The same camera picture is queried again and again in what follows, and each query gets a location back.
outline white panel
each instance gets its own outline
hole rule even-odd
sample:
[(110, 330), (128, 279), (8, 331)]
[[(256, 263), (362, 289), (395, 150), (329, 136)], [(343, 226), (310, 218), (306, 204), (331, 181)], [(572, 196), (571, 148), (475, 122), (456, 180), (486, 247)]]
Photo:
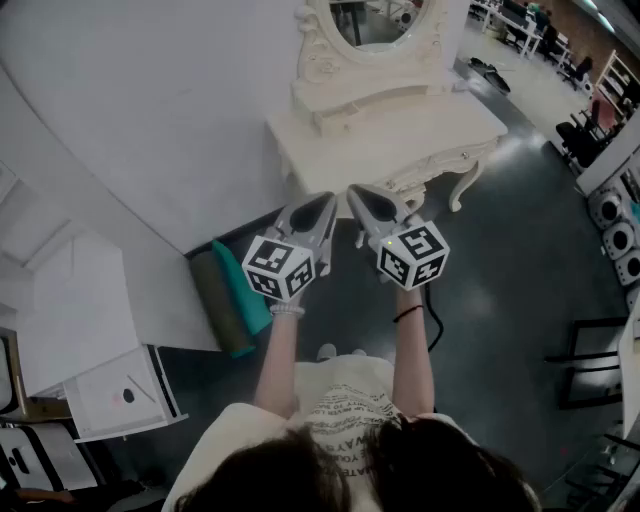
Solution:
[[(128, 297), (140, 339), (161, 346), (219, 350), (184, 257), (60, 144), (1, 69), (0, 112), (4, 164), (47, 200), (63, 205), (74, 221), (122, 249)], [(73, 352), (74, 343), (81, 341), (68, 341), (69, 350)]]
[(13, 474), (18, 480), (20, 487), (25, 489), (43, 489), (53, 491), (51, 480), (47, 476), (40, 459), (36, 455), (27, 435), (17, 428), (0, 429), (0, 448), (4, 456), (8, 459), (14, 455), (13, 450), (17, 450), (27, 467), (27, 472), (20, 470), (18, 466), (13, 467)]
[(4, 252), (24, 263), (67, 221), (62, 211), (18, 184), (0, 207), (0, 244)]
[(290, 101), (301, 3), (9, 2), (0, 58), (65, 146), (187, 252), (285, 202), (264, 119)]
[(143, 432), (188, 417), (180, 415), (175, 402), (173, 417), (147, 349), (138, 348), (64, 383), (79, 442)]
[(106, 363), (76, 378), (77, 394), (67, 392), (81, 437), (90, 432), (122, 430), (131, 424), (165, 419), (144, 348)]
[(35, 312), (17, 322), (29, 396), (138, 347), (120, 250), (68, 242), (35, 272)]
[(82, 453), (64, 426), (47, 423), (30, 427), (44, 446), (65, 489), (86, 489), (98, 485)]
[(37, 269), (62, 246), (83, 231), (84, 229), (82, 226), (71, 220), (63, 224), (62, 227), (55, 231), (53, 235), (51, 235), (51, 237), (29, 258), (25, 264), (25, 268), (28, 268), (29, 270)]
[(0, 304), (20, 311), (33, 309), (33, 274), (0, 254)]

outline shoe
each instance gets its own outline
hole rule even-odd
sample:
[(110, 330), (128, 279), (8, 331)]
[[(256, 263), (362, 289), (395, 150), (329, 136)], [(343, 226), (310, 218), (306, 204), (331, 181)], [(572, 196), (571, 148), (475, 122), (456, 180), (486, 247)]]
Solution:
[(325, 343), (318, 350), (318, 355), (316, 356), (316, 361), (319, 363), (322, 361), (326, 361), (327, 359), (331, 359), (332, 357), (336, 357), (338, 355), (338, 350), (335, 345), (331, 343)]

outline white speaker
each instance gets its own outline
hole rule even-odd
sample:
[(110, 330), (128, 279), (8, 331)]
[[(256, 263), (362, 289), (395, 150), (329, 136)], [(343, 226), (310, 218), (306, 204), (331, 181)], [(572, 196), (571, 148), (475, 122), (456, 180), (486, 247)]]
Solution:
[(420, 11), (411, 3), (407, 2), (404, 11), (398, 18), (398, 28), (401, 32), (409, 30), (413, 22), (418, 17)]
[(629, 308), (629, 313), (633, 312), (633, 307), (636, 305), (636, 300), (638, 300), (638, 295), (640, 294), (640, 283), (633, 285), (629, 288), (627, 292), (627, 307)]
[(616, 260), (616, 273), (622, 286), (629, 286), (640, 279), (640, 250), (629, 251)]
[(621, 258), (636, 245), (636, 234), (633, 226), (626, 220), (616, 222), (604, 232), (602, 243), (609, 258), (612, 260)]
[(613, 189), (596, 191), (588, 201), (589, 215), (596, 226), (607, 229), (622, 213), (622, 198)]

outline white box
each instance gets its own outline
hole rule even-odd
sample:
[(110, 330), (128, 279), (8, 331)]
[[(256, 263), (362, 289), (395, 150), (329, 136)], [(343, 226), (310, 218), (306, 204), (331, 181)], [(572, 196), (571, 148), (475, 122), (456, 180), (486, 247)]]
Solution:
[(412, 290), (442, 274), (449, 246), (433, 222), (412, 227), (380, 241), (378, 270), (405, 290)]
[(242, 262), (254, 292), (289, 302), (316, 277), (313, 251), (256, 236)]

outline chair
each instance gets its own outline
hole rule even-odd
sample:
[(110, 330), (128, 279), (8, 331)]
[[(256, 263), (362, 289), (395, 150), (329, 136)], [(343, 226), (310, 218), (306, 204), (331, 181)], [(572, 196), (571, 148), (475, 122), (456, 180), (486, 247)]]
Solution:
[(482, 11), (484, 11), (482, 7), (479, 7), (477, 5), (471, 5), (469, 7), (468, 16), (478, 21), (483, 21), (484, 15), (482, 14)]
[(591, 115), (586, 111), (581, 112), (585, 117), (584, 124), (571, 114), (575, 126), (569, 122), (556, 125), (556, 131), (562, 138), (565, 161), (575, 158), (581, 167), (589, 167), (618, 134), (619, 130), (616, 129), (604, 134), (598, 124), (599, 112), (600, 102), (594, 101)]
[(568, 66), (564, 74), (563, 82), (570, 81), (573, 85), (573, 90), (578, 90), (578, 83), (582, 82), (585, 73), (588, 73), (593, 68), (593, 60), (591, 57), (585, 57), (576, 69)]
[(627, 322), (627, 317), (619, 318), (604, 318), (598, 320), (578, 320), (571, 325), (571, 335), (569, 340), (569, 352), (563, 356), (550, 356), (545, 357), (546, 363), (561, 363), (568, 364), (565, 368), (565, 379), (560, 391), (560, 399), (558, 400), (559, 409), (578, 409), (582, 407), (593, 407), (598, 405), (612, 404), (622, 401), (622, 394), (607, 394), (603, 393), (601, 396), (595, 398), (587, 398), (581, 400), (571, 400), (571, 385), (573, 384), (573, 378), (576, 374), (601, 372), (609, 370), (617, 370), (620, 368), (618, 364), (610, 364), (603, 362), (606, 366), (599, 367), (576, 367), (573, 363), (585, 362), (585, 361), (607, 361), (610, 358), (617, 358), (618, 353), (616, 351), (599, 352), (593, 354), (576, 354), (576, 344), (578, 341), (578, 334), (583, 329), (594, 329), (601, 327), (623, 327)]
[(540, 41), (540, 53), (544, 57), (544, 61), (552, 60), (556, 64), (558, 59), (551, 54), (556, 51), (556, 43), (558, 42), (558, 31), (552, 25), (547, 26), (547, 30), (544, 31), (542, 41)]

